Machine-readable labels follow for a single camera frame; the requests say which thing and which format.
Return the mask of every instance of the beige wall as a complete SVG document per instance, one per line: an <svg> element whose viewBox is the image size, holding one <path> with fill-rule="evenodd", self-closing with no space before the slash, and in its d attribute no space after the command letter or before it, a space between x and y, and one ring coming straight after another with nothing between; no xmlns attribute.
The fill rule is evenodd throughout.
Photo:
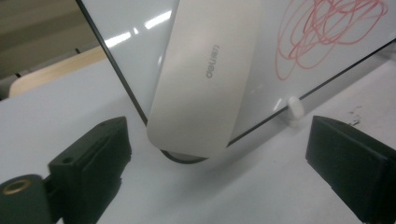
<svg viewBox="0 0 396 224"><path fill-rule="evenodd" d="M0 79L94 41L75 0L0 0Z"/></svg>

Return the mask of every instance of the wooden surface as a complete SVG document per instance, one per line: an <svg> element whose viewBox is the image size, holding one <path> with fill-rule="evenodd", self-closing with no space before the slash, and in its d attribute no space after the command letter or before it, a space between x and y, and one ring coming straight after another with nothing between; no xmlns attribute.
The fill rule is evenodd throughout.
<svg viewBox="0 0 396 224"><path fill-rule="evenodd" d="M0 0L0 40L0 79L96 42L75 0Z"/></svg>
<svg viewBox="0 0 396 224"><path fill-rule="evenodd" d="M16 80L9 90L9 97L19 95L33 88L44 85L53 79L65 76L78 70L79 68L99 62L105 58L106 55L102 48L96 47L94 49L80 53L79 55L72 58L35 71L32 74Z"/></svg>

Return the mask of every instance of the red scribble drawing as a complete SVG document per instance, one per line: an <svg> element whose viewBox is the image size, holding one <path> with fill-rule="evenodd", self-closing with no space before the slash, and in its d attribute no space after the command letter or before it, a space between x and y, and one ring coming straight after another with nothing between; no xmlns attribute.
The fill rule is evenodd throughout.
<svg viewBox="0 0 396 224"><path fill-rule="evenodd" d="M276 75L311 69L337 45L354 45L388 12L383 0L291 0L277 36Z"/></svg>

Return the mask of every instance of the black edge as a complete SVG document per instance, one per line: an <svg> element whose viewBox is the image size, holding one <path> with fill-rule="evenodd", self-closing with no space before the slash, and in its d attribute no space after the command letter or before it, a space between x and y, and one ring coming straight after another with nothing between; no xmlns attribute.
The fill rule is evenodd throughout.
<svg viewBox="0 0 396 224"><path fill-rule="evenodd" d="M136 97L134 96L134 93L132 92L131 88L128 85L128 82L125 80L125 77L123 76L120 68L117 66L116 60L114 59L113 55L111 54L110 50L106 47L105 40L102 38L102 36L99 33L99 30L97 29L96 25L94 24L92 18L90 17L90 14L88 13L87 8L85 8L84 3L82 3L82 0L76 0L82 14L84 15L85 19L87 20L88 24L91 26L91 29L93 30L93 33L95 34L96 38L98 39L100 45L102 46L102 49L105 51L105 54L107 58L110 60L111 65L113 66L114 70L117 73L117 76L119 77L123 87L125 88L126 92L128 93L129 97L131 97L132 102L134 103L134 106L137 109L137 112L140 115L140 118L143 120L145 125L148 123L148 118L146 117L145 113L142 110L142 107L140 104L137 102Z"/></svg>
<svg viewBox="0 0 396 224"><path fill-rule="evenodd" d="M338 73L337 75L329 78L327 81L324 81L322 84L318 85L317 87L315 87L312 91L309 91L308 93L304 94L302 97L300 97L300 100L303 100L304 98L306 98L307 96L309 96L310 94L314 93L315 91L319 90L320 88L322 88L323 86L329 84L331 81L335 80L336 78L340 77L341 75L343 75L345 72L349 71L350 69L352 69L353 67L355 67L356 65L358 65L359 63L364 62L365 60L367 60L368 58L370 58L371 56L373 56L374 54L378 53L381 49L386 48L387 46L389 46L390 44L392 44L393 42L396 42L396 38L391 40L390 42L388 42L388 44L384 45L383 47L377 49L376 51L374 51L373 53L367 55L366 57L362 58L361 60L357 61L356 63L353 63L352 65L350 65L348 68L344 69L343 71L341 71L340 73ZM287 109L287 107L283 107L281 110L279 110L278 112L276 112L275 114L273 114L272 116L270 116L269 118L263 120L262 122L258 123L257 125L253 126L251 129L247 130L246 132L238 135L237 137L235 137L233 140L230 141L228 147L232 144L234 144L235 142L237 142L238 140L240 140L241 138L245 137L246 135L248 135L249 133L253 132L254 130L260 128L264 123L268 122L270 119L273 119L274 117L276 117L277 115L279 115L280 113L282 113L283 111L285 111Z"/></svg>
<svg viewBox="0 0 396 224"><path fill-rule="evenodd" d="M207 158L200 158L200 159L197 159L197 160L194 160L194 161L183 161L183 160L181 160L181 159L178 159L178 158L172 156L168 151L161 150L161 152L162 152L163 155L164 155L166 158L168 158L169 160L174 161L174 162L177 162L177 163L180 163L180 164L188 164L188 165L191 165L191 164L195 164L195 163L199 163L199 162L201 162L201 161L206 161L206 160L207 160Z"/></svg>

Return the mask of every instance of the white table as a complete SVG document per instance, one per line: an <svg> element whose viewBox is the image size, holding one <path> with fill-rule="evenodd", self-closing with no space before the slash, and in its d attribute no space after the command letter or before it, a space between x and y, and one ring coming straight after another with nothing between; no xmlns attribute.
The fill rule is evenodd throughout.
<svg viewBox="0 0 396 224"><path fill-rule="evenodd" d="M388 61L310 112L299 128L273 119L220 157L182 165L149 142L104 60L1 102L0 182L47 176L47 164L94 125L126 116L132 161L99 223L358 224L304 158L311 120L313 115L359 120L358 129L396 148L395 96L396 62Z"/></svg>

